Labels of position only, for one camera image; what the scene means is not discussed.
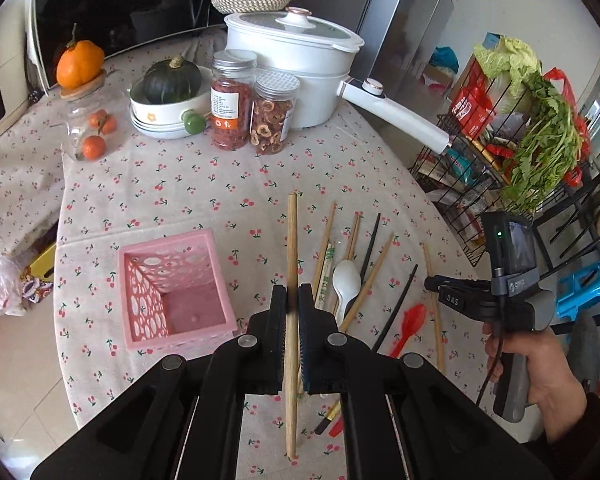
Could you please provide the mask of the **person right hand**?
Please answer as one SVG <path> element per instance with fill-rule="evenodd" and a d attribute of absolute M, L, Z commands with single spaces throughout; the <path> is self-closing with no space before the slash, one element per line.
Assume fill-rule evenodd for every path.
<path fill-rule="evenodd" d="M 553 331 L 504 335 L 502 352 L 527 358 L 528 401 L 540 410 L 546 440 L 553 443 L 568 434 L 584 415 L 588 400 Z"/>

